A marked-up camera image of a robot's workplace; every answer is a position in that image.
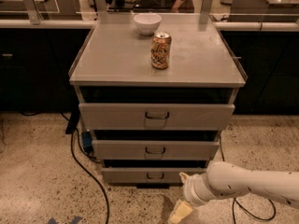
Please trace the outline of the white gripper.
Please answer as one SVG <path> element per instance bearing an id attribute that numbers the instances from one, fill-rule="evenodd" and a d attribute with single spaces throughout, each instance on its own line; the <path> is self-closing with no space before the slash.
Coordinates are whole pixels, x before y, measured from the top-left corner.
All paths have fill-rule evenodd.
<path id="1" fill-rule="evenodd" d="M 183 183 L 184 199 L 192 206 L 200 206 L 212 200 L 210 186 L 206 181 L 206 175 L 188 175 L 179 173 L 181 182 Z M 186 202 L 178 200 L 171 212 L 168 224 L 179 224 L 179 222 L 192 212 L 192 207 Z"/>

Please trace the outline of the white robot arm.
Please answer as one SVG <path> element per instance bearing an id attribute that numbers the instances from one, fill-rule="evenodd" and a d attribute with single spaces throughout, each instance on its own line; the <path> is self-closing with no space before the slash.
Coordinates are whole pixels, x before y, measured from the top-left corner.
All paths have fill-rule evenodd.
<path id="1" fill-rule="evenodd" d="M 179 174 L 183 199 L 178 200 L 168 224 L 179 224 L 195 207 L 212 200 L 236 198 L 252 193 L 270 201 L 299 208 L 299 173 L 256 171 L 226 161 L 214 161 L 202 174 Z"/>

